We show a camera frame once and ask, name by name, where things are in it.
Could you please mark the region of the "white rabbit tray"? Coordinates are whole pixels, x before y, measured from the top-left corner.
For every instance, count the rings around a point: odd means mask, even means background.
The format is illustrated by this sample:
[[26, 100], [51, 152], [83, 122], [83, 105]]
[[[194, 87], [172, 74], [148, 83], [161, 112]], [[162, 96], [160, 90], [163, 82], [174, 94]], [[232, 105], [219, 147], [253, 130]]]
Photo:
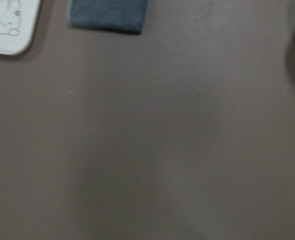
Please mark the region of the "white rabbit tray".
[[0, 0], [0, 55], [15, 56], [30, 46], [41, 0]]

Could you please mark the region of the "grey folded cloth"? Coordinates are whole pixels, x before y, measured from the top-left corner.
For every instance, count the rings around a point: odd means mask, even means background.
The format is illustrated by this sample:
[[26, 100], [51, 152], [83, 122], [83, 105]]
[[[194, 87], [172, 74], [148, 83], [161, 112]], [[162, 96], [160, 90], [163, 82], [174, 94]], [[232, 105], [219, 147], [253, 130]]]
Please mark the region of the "grey folded cloth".
[[147, 0], [71, 0], [67, 20], [74, 28], [140, 34], [147, 6]]

